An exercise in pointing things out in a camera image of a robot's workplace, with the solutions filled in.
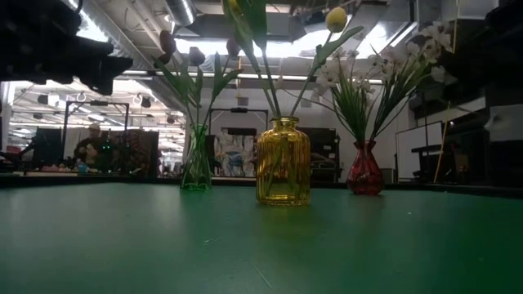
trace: man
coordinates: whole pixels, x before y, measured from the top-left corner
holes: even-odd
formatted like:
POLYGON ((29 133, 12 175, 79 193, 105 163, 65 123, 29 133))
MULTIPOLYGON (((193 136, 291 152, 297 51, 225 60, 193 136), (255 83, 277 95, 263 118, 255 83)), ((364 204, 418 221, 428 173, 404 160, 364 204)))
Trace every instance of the man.
POLYGON ((95 164, 95 159, 98 153, 101 151, 103 140, 100 138, 100 125, 93 123, 88 128, 89 137, 81 140, 74 150, 74 156, 82 159, 87 165, 92 166, 95 164))

